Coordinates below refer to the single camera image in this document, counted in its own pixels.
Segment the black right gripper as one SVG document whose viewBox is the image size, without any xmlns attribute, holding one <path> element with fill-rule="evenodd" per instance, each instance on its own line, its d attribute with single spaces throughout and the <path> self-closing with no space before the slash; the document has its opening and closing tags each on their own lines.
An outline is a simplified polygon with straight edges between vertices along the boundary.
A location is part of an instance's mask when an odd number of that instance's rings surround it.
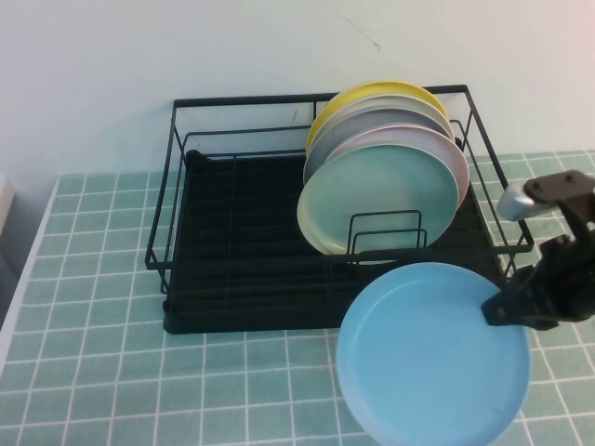
<svg viewBox="0 0 595 446">
<path fill-rule="evenodd" d="M 541 259 L 481 305 L 488 325 L 523 325 L 547 331 L 594 315 L 594 235 L 563 235 L 540 245 Z"/>
</svg>

